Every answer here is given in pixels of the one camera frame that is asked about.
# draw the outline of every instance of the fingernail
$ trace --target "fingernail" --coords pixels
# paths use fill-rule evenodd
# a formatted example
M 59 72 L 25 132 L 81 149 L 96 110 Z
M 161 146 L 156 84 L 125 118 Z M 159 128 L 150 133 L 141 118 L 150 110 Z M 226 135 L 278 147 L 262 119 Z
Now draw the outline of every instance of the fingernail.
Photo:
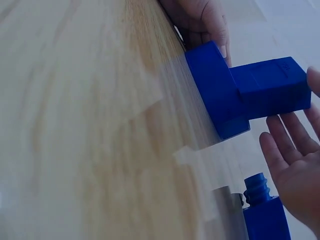
M 226 57 L 227 57 L 227 48 L 226 48 L 226 46 L 224 45 L 224 46 L 220 46 L 220 53 L 221 53 L 221 55 L 222 55 L 222 57 L 225 59 Z

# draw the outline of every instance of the blue block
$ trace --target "blue block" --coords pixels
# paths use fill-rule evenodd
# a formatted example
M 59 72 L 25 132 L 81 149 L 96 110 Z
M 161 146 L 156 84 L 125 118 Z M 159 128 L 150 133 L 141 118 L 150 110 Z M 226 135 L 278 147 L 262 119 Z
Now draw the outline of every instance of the blue block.
M 228 68 L 212 41 L 185 57 L 222 140 L 250 130 L 251 119 L 310 108 L 307 75 L 291 57 Z
M 243 209 L 250 240 L 290 240 L 283 204 L 278 196 L 270 196 L 263 173 L 247 178 L 244 192 L 250 207 Z

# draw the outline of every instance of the threaded bottle neck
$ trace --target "threaded bottle neck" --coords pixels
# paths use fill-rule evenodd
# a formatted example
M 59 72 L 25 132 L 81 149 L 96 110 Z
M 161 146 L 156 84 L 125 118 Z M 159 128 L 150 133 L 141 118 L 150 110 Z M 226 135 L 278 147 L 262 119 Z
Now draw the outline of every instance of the threaded bottle neck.
M 270 188 L 263 173 L 258 173 L 244 180 L 246 191 L 244 196 L 251 207 L 265 203 L 271 199 Z

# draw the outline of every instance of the light wood grain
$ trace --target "light wood grain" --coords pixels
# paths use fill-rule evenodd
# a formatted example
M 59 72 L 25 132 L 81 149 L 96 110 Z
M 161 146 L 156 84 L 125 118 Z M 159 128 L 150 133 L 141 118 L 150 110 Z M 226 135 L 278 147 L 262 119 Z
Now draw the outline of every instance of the light wood grain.
M 1 239 L 245 239 L 240 169 L 199 151 L 213 126 L 155 0 L 0 12 Z

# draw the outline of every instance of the hand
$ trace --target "hand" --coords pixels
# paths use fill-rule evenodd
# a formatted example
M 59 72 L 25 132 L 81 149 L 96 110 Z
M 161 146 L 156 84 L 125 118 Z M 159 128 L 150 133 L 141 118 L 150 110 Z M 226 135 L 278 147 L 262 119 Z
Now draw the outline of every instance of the hand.
M 219 1 L 159 0 L 187 49 L 214 41 L 231 67 L 227 21 Z
M 309 68 L 307 80 L 312 91 L 320 96 L 320 72 Z M 312 104 L 304 113 L 320 138 L 320 111 Z M 284 125 L 278 116 L 266 119 L 270 133 L 261 134 L 261 149 L 283 205 L 319 235 L 320 146 L 293 112 L 280 117 Z

